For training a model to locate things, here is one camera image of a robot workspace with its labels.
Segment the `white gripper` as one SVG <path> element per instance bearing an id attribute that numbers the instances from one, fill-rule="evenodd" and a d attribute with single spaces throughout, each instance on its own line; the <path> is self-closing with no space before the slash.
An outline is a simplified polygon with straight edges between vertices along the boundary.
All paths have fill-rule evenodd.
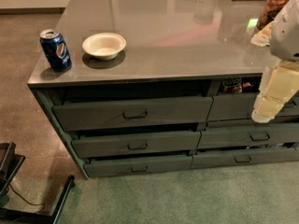
<path id="1" fill-rule="evenodd" d="M 251 118 L 268 123 L 299 91 L 299 62 L 281 61 L 275 67 L 266 67 L 261 80 L 261 94 L 253 105 Z"/>

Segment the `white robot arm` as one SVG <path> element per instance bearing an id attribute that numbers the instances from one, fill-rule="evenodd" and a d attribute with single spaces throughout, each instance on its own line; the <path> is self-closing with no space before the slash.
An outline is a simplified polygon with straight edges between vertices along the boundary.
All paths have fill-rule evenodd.
<path id="1" fill-rule="evenodd" d="M 299 0 L 289 0 L 276 15 L 270 26 L 269 46 L 280 62 L 263 71 L 251 113 L 258 123 L 274 119 L 299 91 Z"/>

